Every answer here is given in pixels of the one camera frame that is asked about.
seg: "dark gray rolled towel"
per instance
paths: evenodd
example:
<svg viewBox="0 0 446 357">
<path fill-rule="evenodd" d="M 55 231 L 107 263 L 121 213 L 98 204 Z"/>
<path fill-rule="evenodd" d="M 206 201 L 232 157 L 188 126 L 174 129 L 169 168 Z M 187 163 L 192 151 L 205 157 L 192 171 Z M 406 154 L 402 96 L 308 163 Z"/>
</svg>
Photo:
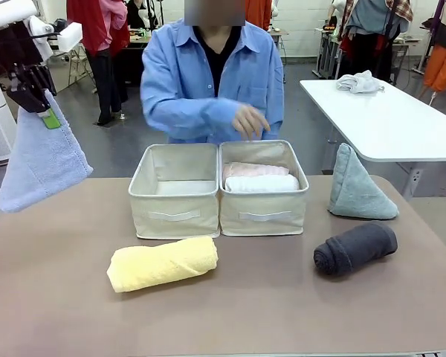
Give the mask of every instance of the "dark gray rolled towel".
<svg viewBox="0 0 446 357">
<path fill-rule="evenodd" d="M 314 263 L 324 274 L 344 275 L 397 249 L 395 232 L 381 222 L 370 222 L 319 245 L 314 251 Z"/>
</svg>

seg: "green tag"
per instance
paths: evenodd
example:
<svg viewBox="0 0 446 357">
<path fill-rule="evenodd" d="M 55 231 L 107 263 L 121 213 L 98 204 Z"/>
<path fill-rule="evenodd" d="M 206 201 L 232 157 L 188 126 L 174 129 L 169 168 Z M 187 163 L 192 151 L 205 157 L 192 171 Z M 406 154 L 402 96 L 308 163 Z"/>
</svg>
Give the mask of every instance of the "green tag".
<svg viewBox="0 0 446 357">
<path fill-rule="evenodd" d="M 49 108 L 47 110 L 47 116 L 42 117 L 45 125 L 48 129 L 58 129 L 61 126 L 56 114 L 54 114 L 53 109 Z"/>
</svg>

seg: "folded towel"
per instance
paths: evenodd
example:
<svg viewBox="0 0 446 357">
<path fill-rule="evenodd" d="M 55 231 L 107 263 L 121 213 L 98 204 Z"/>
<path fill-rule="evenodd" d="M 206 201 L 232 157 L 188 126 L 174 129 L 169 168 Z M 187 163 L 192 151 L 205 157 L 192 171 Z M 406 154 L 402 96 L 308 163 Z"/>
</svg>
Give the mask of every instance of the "folded towel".
<svg viewBox="0 0 446 357">
<path fill-rule="evenodd" d="M 336 216 L 393 219 L 396 205 L 370 178 L 357 154 L 347 144 L 337 151 L 329 211 Z"/>
<path fill-rule="evenodd" d="M 254 177 L 230 177 L 225 190 L 234 193 L 271 193 L 299 190 L 299 182 L 292 175 L 264 175 Z"/>
<path fill-rule="evenodd" d="M 0 187 L 4 212 L 21 211 L 92 173 L 53 95 L 45 95 L 61 127 L 48 129 L 37 114 L 19 109 L 15 145 Z"/>
<path fill-rule="evenodd" d="M 116 292 L 132 292 L 203 275 L 215 269 L 217 261 L 213 239 L 189 238 L 157 247 L 119 249 L 107 275 Z"/>
<path fill-rule="evenodd" d="M 344 275 L 397 249 L 395 232 L 383 223 L 370 222 L 319 245 L 314 251 L 314 263 L 324 274 Z"/>
<path fill-rule="evenodd" d="M 374 91 L 383 90 L 384 87 L 372 77 L 372 72 L 365 71 L 352 76 L 346 74 L 342 76 L 336 83 L 337 89 L 341 91 L 350 91 L 351 93 L 372 93 Z"/>
<path fill-rule="evenodd" d="M 223 182 L 228 177 L 237 176 L 263 176 L 263 175 L 289 175 L 289 169 L 279 166 L 246 164 L 242 162 L 233 162 L 226 164 L 223 169 Z"/>
</svg>

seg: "beige storage bin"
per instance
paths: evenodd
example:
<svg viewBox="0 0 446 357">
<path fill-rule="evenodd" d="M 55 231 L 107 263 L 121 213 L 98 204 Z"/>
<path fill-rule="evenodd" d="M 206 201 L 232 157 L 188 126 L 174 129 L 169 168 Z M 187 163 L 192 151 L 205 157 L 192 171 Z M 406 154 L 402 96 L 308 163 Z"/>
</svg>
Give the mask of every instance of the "beige storage bin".
<svg viewBox="0 0 446 357">
<path fill-rule="evenodd" d="M 220 225 L 227 236 L 301 234 L 309 189 L 299 161 L 287 141 L 223 143 L 220 157 Z M 300 189 L 281 193 L 231 193 L 224 189 L 225 164 L 244 162 L 286 167 Z"/>
<path fill-rule="evenodd" d="M 129 186 L 137 237 L 217 237 L 218 183 L 217 146 L 150 146 Z"/>
</svg>

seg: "orange pants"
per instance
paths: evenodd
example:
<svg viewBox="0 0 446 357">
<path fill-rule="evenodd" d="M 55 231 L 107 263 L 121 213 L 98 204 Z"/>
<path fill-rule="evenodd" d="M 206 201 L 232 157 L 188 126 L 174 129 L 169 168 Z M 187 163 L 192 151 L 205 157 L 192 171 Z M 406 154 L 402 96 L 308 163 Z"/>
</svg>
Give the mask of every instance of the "orange pants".
<svg viewBox="0 0 446 357">
<path fill-rule="evenodd" d="M 424 73 L 424 85 L 434 91 L 446 89 L 446 48 L 435 45 Z"/>
</svg>

